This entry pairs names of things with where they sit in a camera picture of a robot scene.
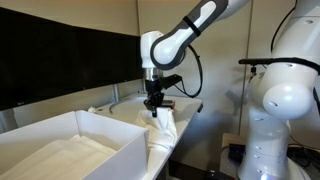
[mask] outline white box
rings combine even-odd
[[[0,174],[57,139],[83,135],[117,153],[83,179],[133,180],[147,172],[148,131],[108,117],[65,113],[0,135]]]

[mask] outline white cloth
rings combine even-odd
[[[136,125],[149,129],[149,148],[170,149],[175,146],[177,129],[174,123],[173,110],[157,108],[157,117],[152,117],[149,110],[140,110]]]
[[[97,109],[91,106],[91,107],[88,109],[88,112],[90,112],[90,113],[97,113]]]
[[[56,140],[45,145],[0,175],[0,179],[82,179],[115,153],[109,147],[76,135],[70,140]]]

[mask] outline white table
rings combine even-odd
[[[120,103],[117,105],[107,104],[97,108],[97,114],[127,123],[132,123],[136,120],[138,112],[146,109],[143,104],[145,99],[145,94],[134,94],[125,98],[123,101],[120,101]],[[201,110],[202,100],[175,96],[165,96],[164,99],[175,101],[173,116],[178,135],[176,141],[177,145],[194,114]],[[112,114],[109,112],[110,106],[112,106]],[[168,158],[170,157],[173,149],[174,148],[168,151],[153,148],[149,149],[148,171],[143,180],[153,180],[157,178],[161,169],[164,167]]]

